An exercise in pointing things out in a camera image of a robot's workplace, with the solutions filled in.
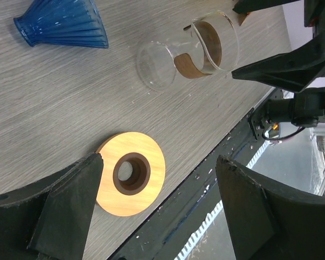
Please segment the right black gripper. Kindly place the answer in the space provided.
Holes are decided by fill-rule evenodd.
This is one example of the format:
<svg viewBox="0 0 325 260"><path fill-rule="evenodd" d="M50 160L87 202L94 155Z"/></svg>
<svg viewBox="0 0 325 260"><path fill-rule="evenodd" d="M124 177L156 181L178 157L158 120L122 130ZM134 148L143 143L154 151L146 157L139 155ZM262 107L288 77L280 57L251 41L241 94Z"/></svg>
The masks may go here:
<svg viewBox="0 0 325 260"><path fill-rule="evenodd" d="M248 14L298 0L240 0L237 14ZM325 77L325 1L304 1L304 26L313 29L308 43L231 72L237 80L257 81L293 93L302 92L316 78Z"/></svg>

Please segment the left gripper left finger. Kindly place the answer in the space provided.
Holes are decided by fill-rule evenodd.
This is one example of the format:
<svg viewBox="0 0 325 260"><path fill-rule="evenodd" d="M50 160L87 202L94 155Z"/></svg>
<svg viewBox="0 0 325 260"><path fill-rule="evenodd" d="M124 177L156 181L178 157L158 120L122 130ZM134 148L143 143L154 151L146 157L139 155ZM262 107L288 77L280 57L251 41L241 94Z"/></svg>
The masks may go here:
<svg viewBox="0 0 325 260"><path fill-rule="evenodd" d="M103 165L91 153L0 194L0 259L82 259Z"/></svg>

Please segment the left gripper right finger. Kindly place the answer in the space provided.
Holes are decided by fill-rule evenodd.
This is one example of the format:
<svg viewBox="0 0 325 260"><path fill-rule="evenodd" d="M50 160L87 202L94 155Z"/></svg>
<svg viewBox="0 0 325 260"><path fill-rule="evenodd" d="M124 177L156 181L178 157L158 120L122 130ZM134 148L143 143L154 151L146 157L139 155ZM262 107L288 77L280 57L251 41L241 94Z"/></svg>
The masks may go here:
<svg viewBox="0 0 325 260"><path fill-rule="evenodd" d="M325 197L222 155L216 175L236 259L325 259Z"/></svg>

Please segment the glass carafe with wood band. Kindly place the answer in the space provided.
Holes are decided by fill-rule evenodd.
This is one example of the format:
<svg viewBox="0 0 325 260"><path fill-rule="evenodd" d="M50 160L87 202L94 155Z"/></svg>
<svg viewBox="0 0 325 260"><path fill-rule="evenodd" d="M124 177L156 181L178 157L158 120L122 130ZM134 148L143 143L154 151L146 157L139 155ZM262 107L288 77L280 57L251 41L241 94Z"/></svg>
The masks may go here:
<svg viewBox="0 0 325 260"><path fill-rule="evenodd" d="M174 85L177 75L194 80L232 71L239 51L235 24L217 10L175 33L145 41L136 56L136 69L146 86L164 91Z"/></svg>

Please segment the wooden dripper ring holder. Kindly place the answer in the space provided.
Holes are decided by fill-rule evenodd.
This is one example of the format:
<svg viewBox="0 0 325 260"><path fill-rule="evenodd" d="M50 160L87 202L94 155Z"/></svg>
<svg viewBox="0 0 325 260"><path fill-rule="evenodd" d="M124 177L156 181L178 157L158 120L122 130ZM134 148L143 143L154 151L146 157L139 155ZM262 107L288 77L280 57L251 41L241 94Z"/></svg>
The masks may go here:
<svg viewBox="0 0 325 260"><path fill-rule="evenodd" d="M123 132L104 141L96 153L103 170L96 202L118 217L146 210L165 181L166 164L157 142L140 132Z"/></svg>

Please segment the blue glass dripper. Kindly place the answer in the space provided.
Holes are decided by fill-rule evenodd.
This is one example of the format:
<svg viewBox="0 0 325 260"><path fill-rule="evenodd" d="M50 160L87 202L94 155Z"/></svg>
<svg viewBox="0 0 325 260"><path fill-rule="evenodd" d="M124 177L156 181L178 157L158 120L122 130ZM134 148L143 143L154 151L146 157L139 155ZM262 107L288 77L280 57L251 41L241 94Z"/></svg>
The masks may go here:
<svg viewBox="0 0 325 260"><path fill-rule="evenodd" d="M33 1L26 12L13 21L31 47L51 44L109 48L105 27L94 1Z"/></svg>

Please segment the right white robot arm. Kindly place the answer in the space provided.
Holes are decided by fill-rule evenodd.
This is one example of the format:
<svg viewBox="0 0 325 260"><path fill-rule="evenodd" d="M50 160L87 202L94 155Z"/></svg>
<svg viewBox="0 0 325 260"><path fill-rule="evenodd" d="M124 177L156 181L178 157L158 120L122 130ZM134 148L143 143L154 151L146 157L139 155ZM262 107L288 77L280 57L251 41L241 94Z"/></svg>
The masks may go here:
<svg viewBox="0 0 325 260"><path fill-rule="evenodd" d="M313 37L303 46L232 71L233 79L294 94L292 99L273 96L250 115L248 123L257 140L266 140L265 132L275 123L289 122L298 127L296 133L325 123L325 87L309 87L325 77L325 1L304 1L304 26L313 28Z"/></svg>

